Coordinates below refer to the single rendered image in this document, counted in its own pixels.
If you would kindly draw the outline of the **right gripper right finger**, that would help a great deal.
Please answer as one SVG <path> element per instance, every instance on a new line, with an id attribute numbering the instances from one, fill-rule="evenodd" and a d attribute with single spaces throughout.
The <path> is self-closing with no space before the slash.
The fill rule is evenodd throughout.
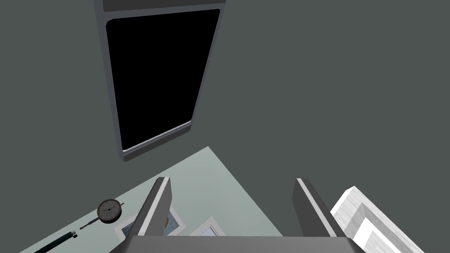
<path id="1" fill-rule="evenodd" d="M 309 180 L 295 179 L 292 202 L 303 236 L 346 236 Z"/>

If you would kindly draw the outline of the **grey framed dark window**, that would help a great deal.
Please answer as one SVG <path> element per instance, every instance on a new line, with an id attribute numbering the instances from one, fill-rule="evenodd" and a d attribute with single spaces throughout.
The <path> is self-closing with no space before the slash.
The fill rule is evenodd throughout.
<path id="1" fill-rule="evenodd" d="M 93 0 L 121 160 L 190 130 L 225 3 Z"/>

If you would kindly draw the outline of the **small white framed picture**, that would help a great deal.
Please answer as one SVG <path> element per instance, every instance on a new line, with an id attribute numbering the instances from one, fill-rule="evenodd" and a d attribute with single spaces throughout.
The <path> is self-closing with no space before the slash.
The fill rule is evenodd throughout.
<path id="1" fill-rule="evenodd" d="M 189 236 L 225 236 L 219 224 L 213 217 L 209 217 L 198 228 L 193 230 Z"/>

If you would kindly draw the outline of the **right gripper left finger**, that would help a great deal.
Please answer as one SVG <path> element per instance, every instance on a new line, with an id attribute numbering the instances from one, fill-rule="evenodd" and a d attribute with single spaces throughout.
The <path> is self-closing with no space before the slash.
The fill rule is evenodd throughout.
<path id="1" fill-rule="evenodd" d="M 170 178 L 157 178 L 133 222 L 128 237 L 138 235 L 162 236 L 171 201 L 172 191 Z"/>

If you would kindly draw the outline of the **dark cylindrical rod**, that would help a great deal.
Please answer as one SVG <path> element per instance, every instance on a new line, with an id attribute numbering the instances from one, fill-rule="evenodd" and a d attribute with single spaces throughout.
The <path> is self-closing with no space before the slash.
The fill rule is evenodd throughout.
<path id="1" fill-rule="evenodd" d="M 76 238 L 78 234 L 76 231 L 70 231 L 63 236 L 59 237 L 58 239 L 54 240 L 53 242 L 49 243 L 48 245 L 42 247 L 41 249 L 37 250 L 35 253 L 47 253 L 51 249 L 57 247 L 58 245 L 62 244 L 63 242 L 69 240 L 70 238 Z"/>

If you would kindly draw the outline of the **round dial gauge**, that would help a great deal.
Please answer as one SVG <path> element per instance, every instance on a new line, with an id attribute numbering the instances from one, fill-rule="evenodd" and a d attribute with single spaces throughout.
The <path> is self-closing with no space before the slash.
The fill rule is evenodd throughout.
<path id="1" fill-rule="evenodd" d="M 86 225 L 80 227 L 80 229 L 86 228 L 98 220 L 105 224 L 115 223 L 122 215 L 122 205 L 123 203 L 120 203 L 116 199 L 107 199 L 102 201 L 97 207 L 97 217 L 88 222 Z"/>

